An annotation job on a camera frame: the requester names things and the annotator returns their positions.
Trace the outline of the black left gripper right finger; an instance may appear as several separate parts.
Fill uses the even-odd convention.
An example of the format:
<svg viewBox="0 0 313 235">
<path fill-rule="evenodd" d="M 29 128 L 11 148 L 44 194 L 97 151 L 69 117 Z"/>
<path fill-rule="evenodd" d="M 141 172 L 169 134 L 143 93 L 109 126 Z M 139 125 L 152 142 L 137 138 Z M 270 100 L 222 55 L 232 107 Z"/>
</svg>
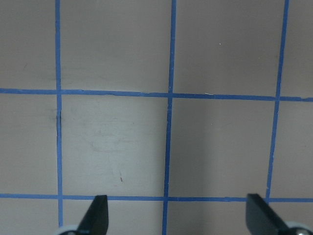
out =
<svg viewBox="0 0 313 235">
<path fill-rule="evenodd" d="M 286 223 L 258 194 L 246 196 L 246 227 L 251 235 L 288 235 Z"/>
</svg>

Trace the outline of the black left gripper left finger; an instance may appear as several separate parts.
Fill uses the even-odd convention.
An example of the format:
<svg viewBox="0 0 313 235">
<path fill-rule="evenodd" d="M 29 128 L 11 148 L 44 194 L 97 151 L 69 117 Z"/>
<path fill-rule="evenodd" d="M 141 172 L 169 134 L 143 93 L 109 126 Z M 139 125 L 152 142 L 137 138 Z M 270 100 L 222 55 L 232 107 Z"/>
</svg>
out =
<svg viewBox="0 0 313 235">
<path fill-rule="evenodd" d="M 109 227 L 108 199 L 97 195 L 77 228 L 79 235 L 105 235 Z"/>
</svg>

